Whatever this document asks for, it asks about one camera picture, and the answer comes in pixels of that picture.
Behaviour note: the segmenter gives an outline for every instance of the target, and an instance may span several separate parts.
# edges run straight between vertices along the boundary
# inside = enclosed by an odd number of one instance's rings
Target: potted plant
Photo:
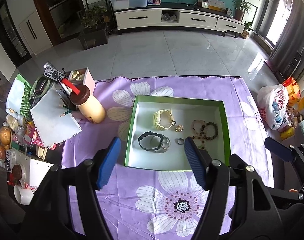
[[[107,24],[109,17],[105,6],[93,6],[85,11],[81,18],[83,29],[78,39],[84,49],[90,49],[109,42]]]
[[[254,31],[254,33],[256,33],[256,31],[254,29],[252,29],[252,23],[246,22],[244,21],[245,26],[244,26],[244,30],[243,33],[241,33],[241,37],[244,39],[247,39],[250,35],[250,33],[248,31]]]
[[[234,18],[238,21],[242,21],[244,13],[249,13],[249,11],[251,11],[251,5],[244,0],[235,0],[233,3],[235,5]]]

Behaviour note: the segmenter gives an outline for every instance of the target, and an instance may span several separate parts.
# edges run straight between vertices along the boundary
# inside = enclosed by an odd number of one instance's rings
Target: beige bottle
[[[101,103],[90,93],[86,85],[76,85],[80,90],[77,95],[75,92],[71,93],[70,99],[73,104],[78,106],[82,115],[92,123],[100,123],[105,118],[105,110]]]

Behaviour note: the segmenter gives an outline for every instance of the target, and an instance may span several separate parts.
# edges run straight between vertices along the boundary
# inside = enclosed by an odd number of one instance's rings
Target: drawer handle
[[[134,18],[130,18],[130,20],[136,20],[136,19],[146,19],[147,16],[143,16],[143,17],[134,17]]]
[[[36,34],[35,34],[34,30],[33,30],[33,27],[32,27],[32,25],[31,25],[31,23],[29,22],[29,20],[27,20],[26,23],[27,23],[27,26],[28,26],[29,31],[31,32],[33,38],[36,40],[36,39],[37,39],[37,36],[36,36]]]
[[[228,27],[230,27],[230,28],[234,28],[234,29],[236,29],[236,27],[231,26],[231,25],[227,25],[227,24],[226,24],[226,26],[228,26]]]
[[[200,20],[200,19],[194,19],[194,18],[191,18],[191,20],[199,21],[199,22],[206,22],[206,20]]]

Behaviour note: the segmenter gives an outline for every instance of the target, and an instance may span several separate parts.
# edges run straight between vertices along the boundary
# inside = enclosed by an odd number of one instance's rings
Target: black ring
[[[184,144],[184,139],[183,138],[179,138],[178,139],[178,145],[183,145]]]

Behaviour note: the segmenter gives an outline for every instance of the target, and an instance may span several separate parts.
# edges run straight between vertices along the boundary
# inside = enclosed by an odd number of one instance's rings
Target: flower center
[[[173,203],[175,209],[174,212],[179,211],[185,213],[186,211],[189,211],[191,209],[189,203],[189,201],[179,198],[179,201]]]

